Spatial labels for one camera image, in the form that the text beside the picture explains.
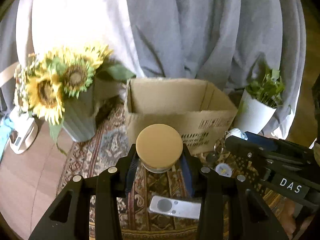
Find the white remote control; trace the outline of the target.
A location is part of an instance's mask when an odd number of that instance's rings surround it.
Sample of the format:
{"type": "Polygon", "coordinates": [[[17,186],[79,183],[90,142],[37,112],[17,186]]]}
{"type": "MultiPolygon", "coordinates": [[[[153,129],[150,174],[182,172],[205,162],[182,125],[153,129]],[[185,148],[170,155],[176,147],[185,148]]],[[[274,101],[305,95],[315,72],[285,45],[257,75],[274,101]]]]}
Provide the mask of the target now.
{"type": "Polygon", "coordinates": [[[153,196],[149,205],[149,211],[161,215],[199,220],[201,203],[153,196]]]}

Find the jar with tan lid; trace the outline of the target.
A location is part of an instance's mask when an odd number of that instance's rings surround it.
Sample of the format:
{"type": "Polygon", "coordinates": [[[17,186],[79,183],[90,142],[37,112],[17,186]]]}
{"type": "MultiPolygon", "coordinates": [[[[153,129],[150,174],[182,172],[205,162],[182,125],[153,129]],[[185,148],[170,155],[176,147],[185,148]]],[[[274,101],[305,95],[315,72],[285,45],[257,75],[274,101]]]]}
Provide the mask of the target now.
{"type": "Polygon", "coordinates": [[[136,151],[148,171],[164,173],[180,158],[183,141],[174,128],[165,124],[154,124],[139,133],[136,151]]]}

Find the small round white puck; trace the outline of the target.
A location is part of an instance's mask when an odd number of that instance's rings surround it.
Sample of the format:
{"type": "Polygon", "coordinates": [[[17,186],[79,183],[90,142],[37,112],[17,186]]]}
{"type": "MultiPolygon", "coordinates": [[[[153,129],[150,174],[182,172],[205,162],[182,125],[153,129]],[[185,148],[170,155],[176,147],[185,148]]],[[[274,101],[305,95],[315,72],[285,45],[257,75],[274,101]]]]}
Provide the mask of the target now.
{"type": "Polygon", "coordinates": [[[219,163],[215,168],[215,172],[217,172],[220,176],[231,178],[233,170],[228,164],[219,163]]]}

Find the white plant pot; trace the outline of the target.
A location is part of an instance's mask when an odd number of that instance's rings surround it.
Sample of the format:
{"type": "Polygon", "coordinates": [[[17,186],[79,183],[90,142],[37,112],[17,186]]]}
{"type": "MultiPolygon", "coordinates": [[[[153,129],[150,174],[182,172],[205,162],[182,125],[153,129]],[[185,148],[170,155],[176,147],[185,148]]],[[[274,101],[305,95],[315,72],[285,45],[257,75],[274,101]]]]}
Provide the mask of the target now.
{"type": "Polygon", "coordinates": [[[254,99],[244,90],[233,127],[242,132],[258,134],[269,122],[276,109],[254,99]]]}

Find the green potted plant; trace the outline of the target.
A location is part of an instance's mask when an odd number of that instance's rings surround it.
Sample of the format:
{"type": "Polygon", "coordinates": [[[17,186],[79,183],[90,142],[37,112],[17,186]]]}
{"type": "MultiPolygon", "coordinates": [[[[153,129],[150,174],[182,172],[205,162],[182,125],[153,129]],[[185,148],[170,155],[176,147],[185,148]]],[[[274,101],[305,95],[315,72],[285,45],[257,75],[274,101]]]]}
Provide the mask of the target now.
{"type": "Polygon", "coordinates": [[[282,93],[285,85],[280,70],[270,68],[264,59],[257,60],[252,68],[250,83],[246,86],[247,93],[255,100],[276,109],[282,105],[282,93]]]}

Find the patterned oriental rug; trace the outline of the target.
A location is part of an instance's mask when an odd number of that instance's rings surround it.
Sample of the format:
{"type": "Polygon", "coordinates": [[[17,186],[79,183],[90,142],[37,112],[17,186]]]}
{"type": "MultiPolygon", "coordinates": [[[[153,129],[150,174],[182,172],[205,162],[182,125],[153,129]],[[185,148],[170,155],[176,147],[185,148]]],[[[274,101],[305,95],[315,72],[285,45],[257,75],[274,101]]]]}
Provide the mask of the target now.
{"type": "MultiPolygon", "coordinates": [[[[61,192],[74,175],[84,178],[97,176],[116,165],[119,158],[127,156],[130,147],[123,104],[108,103],[100,109],[97,121],[99,126],[91,140],[72,145],[57,192],[61,192]]],[[[131,192],[125,198],[117,198],[123,239],[195,239],[197,220],[148,211],[154,195],[189,198],[179,164],[161,174],[149,172],[139,165],[131,192]]]]}

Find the brown cardboard box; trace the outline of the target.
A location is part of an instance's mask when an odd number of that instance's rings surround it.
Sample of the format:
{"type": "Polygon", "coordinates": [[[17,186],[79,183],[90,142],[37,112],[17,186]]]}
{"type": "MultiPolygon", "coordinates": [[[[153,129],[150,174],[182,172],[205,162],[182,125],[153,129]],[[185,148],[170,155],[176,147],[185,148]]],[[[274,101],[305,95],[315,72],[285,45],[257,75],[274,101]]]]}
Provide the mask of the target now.
{"type": "Polygon", "coordinates": [[[238,109],[214,84],[198,79],[136,78],[127,82],[125,124],[129,143],[152,124],[180,134],[191,154],[213,150],[238,109]]]}

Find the white digital scale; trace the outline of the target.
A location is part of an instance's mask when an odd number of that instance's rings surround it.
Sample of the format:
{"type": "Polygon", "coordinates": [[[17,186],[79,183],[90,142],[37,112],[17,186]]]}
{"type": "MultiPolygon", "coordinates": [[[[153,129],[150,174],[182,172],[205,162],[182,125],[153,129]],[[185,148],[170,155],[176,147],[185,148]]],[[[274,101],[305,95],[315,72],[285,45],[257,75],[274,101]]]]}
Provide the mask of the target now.
{"type": "Polygon", "coordinates": [[[28,113],[20,114],[17,107],[9,114],[9,118],[14,124],[14,130],[10,135],[10,148],[15,154],[22,154],[33,144],[37,137],[37,123],[28,113]]]}

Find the grey ribbed vase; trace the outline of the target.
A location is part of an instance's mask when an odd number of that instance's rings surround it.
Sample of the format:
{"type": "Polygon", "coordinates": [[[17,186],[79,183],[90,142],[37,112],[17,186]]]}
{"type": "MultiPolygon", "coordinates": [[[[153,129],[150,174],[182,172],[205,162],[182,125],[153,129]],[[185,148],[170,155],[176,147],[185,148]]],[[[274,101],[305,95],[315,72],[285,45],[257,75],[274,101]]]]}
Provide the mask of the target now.
{"type": "Polygon", "coordinates": [[[95,123],[94,85],[79,97],[65,100],[63,128],[74,142],[92,139],[97,131],[95,123]]]}

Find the teal cloth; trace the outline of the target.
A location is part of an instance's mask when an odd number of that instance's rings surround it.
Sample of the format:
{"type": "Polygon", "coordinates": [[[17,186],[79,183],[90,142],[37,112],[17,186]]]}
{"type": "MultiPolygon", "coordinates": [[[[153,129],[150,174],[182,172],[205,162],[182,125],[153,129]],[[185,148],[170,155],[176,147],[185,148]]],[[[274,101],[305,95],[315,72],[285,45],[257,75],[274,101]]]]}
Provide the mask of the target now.
{"type": "Polygon", "coordinates": [[[3,118],[1,120],[0,126],[0,160],[2,160],[3,152],[5,146],[9,140],[9,137],[14,129],[14,123],[10,120],[9,117],[3,118]]]}

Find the artificial sunflower bouquet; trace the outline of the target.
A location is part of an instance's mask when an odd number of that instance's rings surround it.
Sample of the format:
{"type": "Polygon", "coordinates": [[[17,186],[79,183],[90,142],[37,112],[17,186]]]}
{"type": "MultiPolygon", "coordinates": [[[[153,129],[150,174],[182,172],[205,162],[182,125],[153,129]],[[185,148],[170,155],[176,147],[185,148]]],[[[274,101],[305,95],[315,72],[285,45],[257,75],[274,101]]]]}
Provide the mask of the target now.
{"type": "Polygon", "coordinates": [[[67,103],[88,92],[98,75],[121,83],[136,77],[103,43],[31,53],[26,64],[18,64],[15,69],[14,104],[19,114],[44,119],[51,138],[57,142],[66,122],[67,103]]]}

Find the grey draped blanket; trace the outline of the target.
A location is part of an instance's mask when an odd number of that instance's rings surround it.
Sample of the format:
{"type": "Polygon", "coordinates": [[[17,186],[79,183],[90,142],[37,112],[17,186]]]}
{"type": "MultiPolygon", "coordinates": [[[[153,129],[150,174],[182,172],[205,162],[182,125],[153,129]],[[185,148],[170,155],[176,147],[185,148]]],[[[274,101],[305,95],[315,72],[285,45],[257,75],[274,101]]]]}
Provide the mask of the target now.
{"type": "Polygon", "coordinates": [[[305,64],[300,0],[1,0],[1,68],[30,53],[107,44],[138,77],[207,80],[238,103],[265,65],[283,101],[262,129],[286,139],[305,64]]]}

